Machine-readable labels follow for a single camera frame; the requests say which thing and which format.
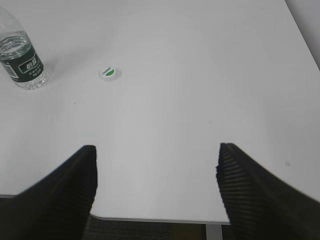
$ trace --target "bottle label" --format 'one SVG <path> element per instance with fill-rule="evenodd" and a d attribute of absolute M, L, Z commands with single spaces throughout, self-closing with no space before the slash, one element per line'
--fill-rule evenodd
<path fill-rule="evenodd" d="M 25 83 L 36 79 L 43 71 L 44 65 L 38 57 L 34 46 L 24 55 L 11 60 L 0 60 L 13 81 Z"/>

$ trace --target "water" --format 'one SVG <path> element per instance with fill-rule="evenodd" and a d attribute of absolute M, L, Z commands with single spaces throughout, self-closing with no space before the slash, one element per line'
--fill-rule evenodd
<path fill-rule="evenodd" d="M 32 47 L 32 43 L 24 31 L 7 32 L 5 35 L 0 36 L 0 60 L 13 60 L 26 54 Z M 32 90 L 39 88 L 49 79 L 49 74 L 46 68 L 43 68 L 43 72 L 35 79 L 27 82 L 14 83 L 26 90 Z"/>

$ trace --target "white bottle cap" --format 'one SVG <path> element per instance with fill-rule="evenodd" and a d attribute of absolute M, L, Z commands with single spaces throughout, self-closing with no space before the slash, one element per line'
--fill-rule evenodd
<path fill-rule="evenodd" d="M 106 82 L 111 82 L 117 79 L 117 70 L 112 66 L 104 67 L 99 72 L 100 78 Z"/>

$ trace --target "floor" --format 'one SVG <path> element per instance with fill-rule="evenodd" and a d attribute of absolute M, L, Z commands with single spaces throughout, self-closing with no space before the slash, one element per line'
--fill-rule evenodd
<path fill-rule="evenodd" d="M 235 240 L 231 226 L 222 226 L 223 240 Z M 88 218 L 82 240 L 216 240 L 207 239 L 205 224 L 106 221 Z"/>

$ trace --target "white table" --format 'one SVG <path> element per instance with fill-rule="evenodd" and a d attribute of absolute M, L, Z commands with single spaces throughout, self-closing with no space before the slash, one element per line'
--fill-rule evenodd
<path fill-rule="evenodd" d="M 90 144 L 93 215 L 226 223 L 215 167 L 220 143 L 234 143 L 320 200 L 320 74 L 284 1 L 1 4 L 52 75 L 25 91 L 0 70 L 0 194 Z M 105 64 L 122 76 L 103 82 Z"/>

